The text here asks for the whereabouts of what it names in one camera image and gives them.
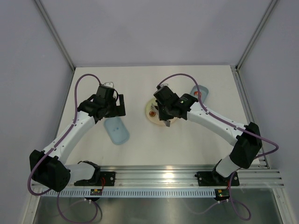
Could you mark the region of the metal food tongs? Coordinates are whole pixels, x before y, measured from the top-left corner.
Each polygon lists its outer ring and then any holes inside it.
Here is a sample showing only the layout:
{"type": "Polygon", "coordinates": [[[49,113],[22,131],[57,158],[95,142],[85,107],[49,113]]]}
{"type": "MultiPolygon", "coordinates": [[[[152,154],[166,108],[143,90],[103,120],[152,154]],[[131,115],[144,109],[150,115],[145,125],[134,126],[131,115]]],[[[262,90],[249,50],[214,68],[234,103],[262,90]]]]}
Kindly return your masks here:
{"type": "Polygon", "coordinates": [[[152,103],[150,107],[151,107],[151,110],[154,111],[156,113],[156,115],[158,116],[159,121],[163,122],[166,127],[170,127],[171,121],[169,119],[167,119],[167,120],[160,119],[158,106],[156,106],[152,103]]]}

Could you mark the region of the small round red food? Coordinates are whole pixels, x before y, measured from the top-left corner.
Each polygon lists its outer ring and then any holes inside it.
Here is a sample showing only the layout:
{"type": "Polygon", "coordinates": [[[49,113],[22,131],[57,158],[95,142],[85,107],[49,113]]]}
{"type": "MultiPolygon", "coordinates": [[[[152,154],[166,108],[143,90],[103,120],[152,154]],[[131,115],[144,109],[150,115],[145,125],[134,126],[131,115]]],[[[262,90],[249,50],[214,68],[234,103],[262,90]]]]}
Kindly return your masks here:
{"type": "Polygon", "coordinates": [[[155,112],[149,112],[149,115],[154,117],[156,115],[156,113],[155,112]]]}

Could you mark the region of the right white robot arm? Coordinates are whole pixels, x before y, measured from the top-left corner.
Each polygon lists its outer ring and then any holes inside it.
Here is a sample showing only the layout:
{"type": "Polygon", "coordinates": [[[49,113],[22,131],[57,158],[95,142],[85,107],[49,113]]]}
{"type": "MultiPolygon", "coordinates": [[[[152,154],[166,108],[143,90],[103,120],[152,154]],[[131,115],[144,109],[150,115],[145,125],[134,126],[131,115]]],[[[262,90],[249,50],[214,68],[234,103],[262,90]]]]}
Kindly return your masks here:
{"type": "Polygon", "coordinates": [[[229,181],[233,186],[239,182],[234,180],[234,172],[248,169],[262,147],[257,124],[228,124],[228,119],[211,112],[200,104],[199,100],[190,95],[179,97],[168,86],[158,86],[154,93],[158,117],[166,126],[170,126],[173,118],[184,119],[202,125],[208,130],[226,140],[232,147],[232,152],[221,159],[212,171],[199,171],[195,174],[199,186],[227,186],[229,181]]]}

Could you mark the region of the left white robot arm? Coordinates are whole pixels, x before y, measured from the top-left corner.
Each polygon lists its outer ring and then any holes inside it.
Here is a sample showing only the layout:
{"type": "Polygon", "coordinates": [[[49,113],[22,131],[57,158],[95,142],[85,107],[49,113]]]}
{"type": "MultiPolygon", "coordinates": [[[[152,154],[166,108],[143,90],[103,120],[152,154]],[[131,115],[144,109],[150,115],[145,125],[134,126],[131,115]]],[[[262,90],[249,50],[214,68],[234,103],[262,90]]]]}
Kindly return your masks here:
{"type": "Polygon", "coordinates": [[[125,116],[124,96],[114,84],[98,86],[96,94],[76,105],[75,118],[65,130],[42,151],[34,150],[30,156],[29,180],[56,192],[68,183],[76,186],[99,186],[102,183],[100,166],[91,161],[66,165],[66,161],[81,138],[103,118],[125,116]]]}

